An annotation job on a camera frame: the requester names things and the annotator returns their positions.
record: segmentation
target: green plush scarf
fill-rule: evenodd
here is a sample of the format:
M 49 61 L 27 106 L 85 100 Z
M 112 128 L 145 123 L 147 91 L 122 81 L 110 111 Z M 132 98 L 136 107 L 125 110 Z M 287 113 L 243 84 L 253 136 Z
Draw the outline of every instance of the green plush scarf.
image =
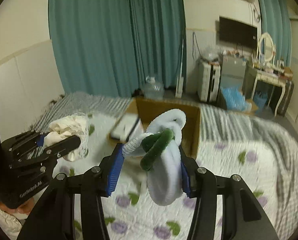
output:
M 150 170 L 154 161 L 162 154 L 172 139 L 174 139 L 173 131 L 168 128 L 161 133 L 155 133 L 143 139 L 141 146 L 147 154 L 142 158 L 140 167 L 145 171 Z

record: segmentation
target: white suitcase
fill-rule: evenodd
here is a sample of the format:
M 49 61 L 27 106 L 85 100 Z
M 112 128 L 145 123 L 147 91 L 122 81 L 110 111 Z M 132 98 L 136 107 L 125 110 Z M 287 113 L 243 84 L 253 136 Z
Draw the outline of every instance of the white suitcase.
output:
M 198 96 L 202 102 L 217 100 L 220 81 L 220 66 L 199 62 Z

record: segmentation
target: teal curtain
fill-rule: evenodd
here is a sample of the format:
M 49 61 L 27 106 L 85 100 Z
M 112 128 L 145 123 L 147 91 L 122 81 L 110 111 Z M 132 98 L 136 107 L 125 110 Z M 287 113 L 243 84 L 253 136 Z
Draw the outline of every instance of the teal curtain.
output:
M 268 32 L 276 44 L 275 61 L 283 58 L 285 66 L 291 61 L 291 26 L 286 0 L 259 0 L 262 33 Z
M 65 92 L 128 97 L 154 74 L 175 84 L 184 22 L 183 0 L 49 0 Z

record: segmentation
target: bolt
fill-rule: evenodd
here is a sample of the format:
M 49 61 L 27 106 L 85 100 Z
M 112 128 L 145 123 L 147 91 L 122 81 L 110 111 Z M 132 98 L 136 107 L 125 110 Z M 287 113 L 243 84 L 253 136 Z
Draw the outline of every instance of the bolt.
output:
M 65 174 L 59 173 L 56 178 L 57 180 L 63 180 L 65 178 Z
M 207 172 L 207 170 L 206 170 L 204 167 L 199 167 L 199 168 L 197 169 L 197 171 L 198 171 L 199 173 L 202 173 L 202 174 L 205 174 L 205 173 Z
M 91 171 L 92 171 L 93 173 L 98 173 L 98 172 L 101 171 L 101 168 L 100 168 L 99 166 L 94 166 L 94 167 L 91 168 Z
M 232 178 L 235 181 L 240 181 L 241 180 L 241 177 L 239 175 L 237 175 L 237 174 L 233 175 Z

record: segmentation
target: gray striped fabric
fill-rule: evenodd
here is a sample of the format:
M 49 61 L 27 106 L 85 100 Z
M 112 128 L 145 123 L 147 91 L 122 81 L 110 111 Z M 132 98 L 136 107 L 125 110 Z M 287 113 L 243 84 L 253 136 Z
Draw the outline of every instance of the gray striped fabric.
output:
M 69 114 L 101 113 L 119 117 L 130 98 L 108 98 L 76 92 L 58 101 L 33 126 L 48 131 L 49 123 Z M 279 239 L 288 239 L 298 226 L 298 144 L 280 125 L 257 117 L 228 113 L 204 104 L 182 101 L 201 109 L 201 141 L 261 141 L 272 150 L 278 167 L 278 212 L 274 225 Z

